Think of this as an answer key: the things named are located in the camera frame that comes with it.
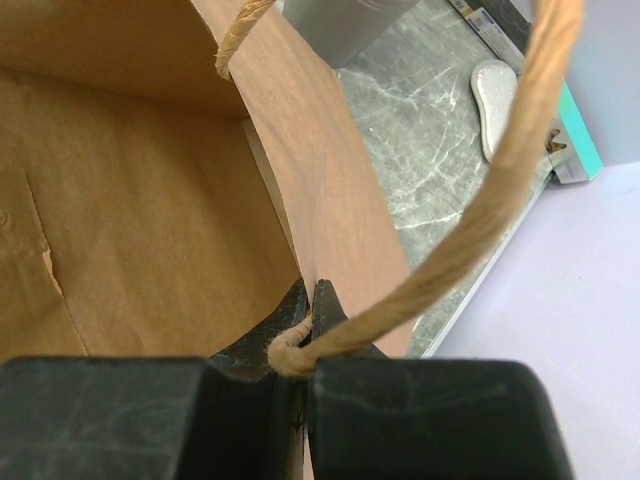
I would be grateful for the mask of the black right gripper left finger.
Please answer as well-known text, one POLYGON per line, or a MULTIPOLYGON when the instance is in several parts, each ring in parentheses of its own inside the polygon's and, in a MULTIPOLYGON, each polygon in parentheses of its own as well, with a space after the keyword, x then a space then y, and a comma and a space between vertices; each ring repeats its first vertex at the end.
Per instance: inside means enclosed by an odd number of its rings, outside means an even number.
POLYGON ((5 479, 299 479, 303 390, 269 341, 301 321, 295 282, 233 344, 201 357, 14 358, 1 366, 5 479))

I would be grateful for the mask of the brown paper bag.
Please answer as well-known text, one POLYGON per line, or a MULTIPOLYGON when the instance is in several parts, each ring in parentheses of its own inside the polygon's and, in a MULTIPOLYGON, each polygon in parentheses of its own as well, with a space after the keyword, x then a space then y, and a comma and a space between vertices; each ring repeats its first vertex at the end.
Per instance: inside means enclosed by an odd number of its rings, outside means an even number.
POLYGON ((313 470, 319 363, 367 346, 404 359, 409 322, 499 243, 583 11, 535 5, 483 184, 410 270, 334 73, 269 2, 3 2, 1 366, 209 358, 302 281, 306 314, 266 359, 302 387, 303 475, 313 470))

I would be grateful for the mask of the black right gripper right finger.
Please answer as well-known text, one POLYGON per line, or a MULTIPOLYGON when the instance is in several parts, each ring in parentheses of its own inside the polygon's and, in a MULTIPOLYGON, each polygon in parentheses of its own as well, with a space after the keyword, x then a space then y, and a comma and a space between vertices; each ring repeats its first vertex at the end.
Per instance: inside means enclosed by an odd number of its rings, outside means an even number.
POLYGON ((547 392, 526 365, 407 360, 374 346, 308 384, 319 479, 570 479, 547 392))

